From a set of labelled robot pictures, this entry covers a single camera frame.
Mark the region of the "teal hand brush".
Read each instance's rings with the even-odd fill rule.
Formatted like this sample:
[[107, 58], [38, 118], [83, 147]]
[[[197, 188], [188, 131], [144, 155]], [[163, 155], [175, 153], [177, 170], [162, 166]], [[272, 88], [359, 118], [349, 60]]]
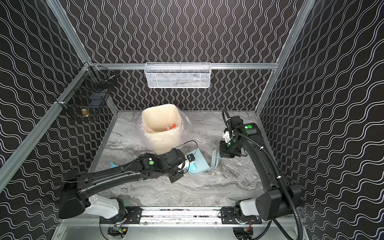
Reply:
[[221, 156], [220, 151], [214, 150], [212, 153], [212, 158], [211, 158], [211, 168], [215, 169], [218, 166], [218, 164], [222, 158], [223, 157]]

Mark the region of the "teal dustpan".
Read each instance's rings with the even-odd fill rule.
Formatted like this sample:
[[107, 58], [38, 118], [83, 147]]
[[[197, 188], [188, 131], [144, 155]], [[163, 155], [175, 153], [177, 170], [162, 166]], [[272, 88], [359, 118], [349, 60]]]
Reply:
[[201, 173], [203, 173], [203, 172], [205, 172], [205, 171], [207, 171], [207, 170], [209, 170], [211, 168], [199, 148], [197, 148], [194, 151], [191, 151], [190, 154], [194, 154], [195, 155], [194, 164], [196, 166], [196, 170], [195, 171], [191, 171], [190, 172], [188, 170], [188, 172], [191, 175], [201, 174]]

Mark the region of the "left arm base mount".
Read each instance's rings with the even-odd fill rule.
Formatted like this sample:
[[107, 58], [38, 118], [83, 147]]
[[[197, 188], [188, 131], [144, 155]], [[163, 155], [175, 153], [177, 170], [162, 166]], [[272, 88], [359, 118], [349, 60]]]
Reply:
[[142, 217], [143, 209], [140, 207], [125, 207], [124, 211], [120, 211], [111, 219], [100, 218], [100, 224], [123, 225], [123, 224], [139, 224]]

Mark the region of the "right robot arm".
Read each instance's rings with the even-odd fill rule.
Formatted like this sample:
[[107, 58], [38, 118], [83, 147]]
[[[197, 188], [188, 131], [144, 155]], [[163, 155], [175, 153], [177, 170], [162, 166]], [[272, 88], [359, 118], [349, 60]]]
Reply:
[[260, 176], [264, 193], [255, 199], [236, 203], [237, 217], [246, 220], [252, 216], [264, 221], [287, 215], [296, 216], [302, 193], [280, 172], [277, 162], [265, 146], [261, 130], [255, 123], [244, 123], [239, 116], [222, 111], [226, 128], [220, 142], [221, 158], [250, 157]]

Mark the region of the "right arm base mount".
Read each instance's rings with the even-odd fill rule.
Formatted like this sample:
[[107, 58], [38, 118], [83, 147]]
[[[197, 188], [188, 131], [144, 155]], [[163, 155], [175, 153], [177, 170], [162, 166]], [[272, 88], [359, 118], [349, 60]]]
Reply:
[[262, 219], [259, 216], [244, 215], [240, 208], [234, 207], [222, 207], [218, 216], [221, 218], [223, 225], [261, 225]]

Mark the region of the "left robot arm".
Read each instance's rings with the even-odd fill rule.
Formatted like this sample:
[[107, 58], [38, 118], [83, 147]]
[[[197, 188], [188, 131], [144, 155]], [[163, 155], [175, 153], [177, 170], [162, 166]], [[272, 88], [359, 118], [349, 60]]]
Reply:
[[173, 183], [182, 178], [181, 170], [188, 166], [188, 158], [181, 150], [171, 149], [156, 155], [145, 153], [130, 163], [88, 174], [71, 171], [61, 183], [59, 218], [77, 217], [90, 208], [91, 196], [129, 182], [169, 177]]

